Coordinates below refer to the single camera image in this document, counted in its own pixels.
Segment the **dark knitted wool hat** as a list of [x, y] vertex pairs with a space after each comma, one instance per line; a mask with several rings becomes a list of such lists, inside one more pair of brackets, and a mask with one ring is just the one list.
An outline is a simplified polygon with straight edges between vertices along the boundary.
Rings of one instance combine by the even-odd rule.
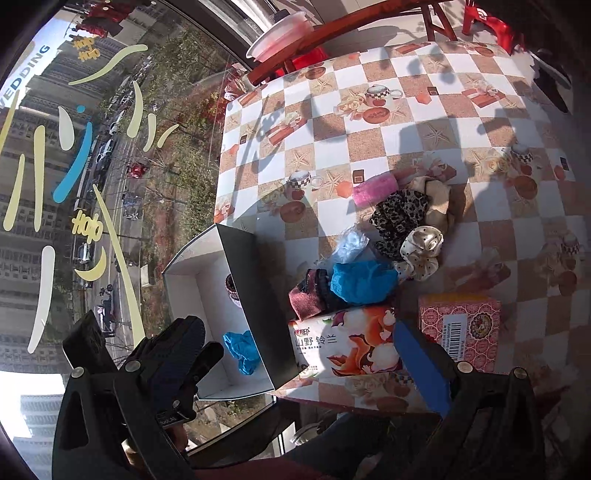
[[291, 309], [300, 320], [349, 308], [331, 289], [331, 276], [325, 269], [308, 269], [304, 279], [288, 294]]

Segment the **cream polka dot scrunchie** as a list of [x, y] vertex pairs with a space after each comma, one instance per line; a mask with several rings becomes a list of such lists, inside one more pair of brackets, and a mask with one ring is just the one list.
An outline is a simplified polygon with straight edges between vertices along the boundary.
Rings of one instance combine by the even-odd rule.
[[444, 243], [443, 233], [432, 226], [420, 226], [408, 234], [400, 248], [400, 262], [394, 262], [399, 283], [424, 282], [439, 269], [438, 256]]

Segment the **blue mesh cloth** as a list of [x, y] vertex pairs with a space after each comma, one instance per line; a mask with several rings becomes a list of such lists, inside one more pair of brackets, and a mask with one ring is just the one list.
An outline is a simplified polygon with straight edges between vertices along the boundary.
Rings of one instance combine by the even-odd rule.
[[389, 262], [377, 260], [335, 264], [332, 293], [351, 305], [377, 304], [397, 288], [399, 274]]

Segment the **leopard print scrunchie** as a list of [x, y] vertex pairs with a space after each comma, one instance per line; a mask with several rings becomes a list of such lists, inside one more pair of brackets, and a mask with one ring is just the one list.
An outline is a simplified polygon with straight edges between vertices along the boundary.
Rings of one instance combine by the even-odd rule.
[[380, 235], [375, 246], [378, 252], [393, 261], [401, 261], [400, 249], [415, 228], [425, 224], [431, 198], [421, 192], [405, 189], [390, 194], [377, 203], [370, 216]]

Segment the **tan beige cloth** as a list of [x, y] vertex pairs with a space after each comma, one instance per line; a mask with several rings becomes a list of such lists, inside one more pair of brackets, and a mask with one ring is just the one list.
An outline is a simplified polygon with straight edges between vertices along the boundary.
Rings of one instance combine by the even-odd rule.
[[421, 176], [414, 178], [407, 188], [429, 197], [425, 222], [447, 234], [455, 222], [450, 210], [450, 187], [438, 179]]

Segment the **white cardboard storage box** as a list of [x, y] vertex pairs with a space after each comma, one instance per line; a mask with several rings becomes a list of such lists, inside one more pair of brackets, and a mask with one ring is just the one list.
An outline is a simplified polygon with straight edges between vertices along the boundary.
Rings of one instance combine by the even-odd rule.
[[198, 383], [201, 400], [230, 401], [270, 393], [300, 373], [286, 317], [263, 275], [256, 236], [213, 224], [185, 244], [162, 272], [171, 316], [204, 321], [205, 339], [252, 333], [260, 364], [252, 375], [225, 352]]

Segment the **red patterned paper box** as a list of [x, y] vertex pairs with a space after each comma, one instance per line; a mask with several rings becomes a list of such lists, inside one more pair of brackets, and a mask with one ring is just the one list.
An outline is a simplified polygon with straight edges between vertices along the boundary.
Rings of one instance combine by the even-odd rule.
[[419, 299], [423, 333], [456, 362], [493, 373], [498, 354], [501, 303], [481, 294], [429, 294]]

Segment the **floral tissue pack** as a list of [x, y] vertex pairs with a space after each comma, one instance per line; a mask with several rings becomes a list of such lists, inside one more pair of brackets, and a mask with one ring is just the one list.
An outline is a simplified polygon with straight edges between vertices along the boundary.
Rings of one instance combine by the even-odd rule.
[[394, 309], [372, 305], [290, 322], [295, 360], [304, 376], [337, 378], [402, 368], [394, 347]]

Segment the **clear plastic bag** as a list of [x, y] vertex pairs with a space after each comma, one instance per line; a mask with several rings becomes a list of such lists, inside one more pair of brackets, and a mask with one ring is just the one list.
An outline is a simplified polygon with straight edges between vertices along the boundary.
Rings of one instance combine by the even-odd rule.
[[370, 238], [365, 232], [356, 226], [350, 227], [339, 236], [329, 261], [338, 264], [351, 263], [363, 253], [369, 243]]

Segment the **patterned checkered tablecloth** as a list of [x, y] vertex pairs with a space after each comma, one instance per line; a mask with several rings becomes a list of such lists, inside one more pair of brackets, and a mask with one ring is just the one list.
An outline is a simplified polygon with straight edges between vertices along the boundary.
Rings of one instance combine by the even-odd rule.
[[297, 367], [280, 398], [423, 407], [403, 318], [536, 394], [590, 377], [590, 184], [500, 47], [413, 42], [311, 65], [225, 109], [214, 219], [256, 236]]

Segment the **pink plastic basin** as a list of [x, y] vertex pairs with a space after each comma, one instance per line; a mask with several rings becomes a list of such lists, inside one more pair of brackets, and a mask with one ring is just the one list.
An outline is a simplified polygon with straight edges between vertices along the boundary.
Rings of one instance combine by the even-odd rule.
[[312, 32], [314, 32], [314, 24], [308, 20], [304, 12], [287, 14], [253, 42], [246, 52], [246, 57], [264, 62]]

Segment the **red plastic stool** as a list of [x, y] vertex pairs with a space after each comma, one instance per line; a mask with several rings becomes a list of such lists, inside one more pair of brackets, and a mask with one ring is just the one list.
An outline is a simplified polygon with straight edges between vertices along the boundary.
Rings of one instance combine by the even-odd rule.
[[516, 31], [499, 18], [487, 13], [475, 1], [468, 0], [465, 2], [462, 33], [466, 36], [470, 35], [475, 22], [482, 23], [491, 29], [496, 35], [497, 44], [509, 55], [513, 54], [514, 47], [519, 40]]

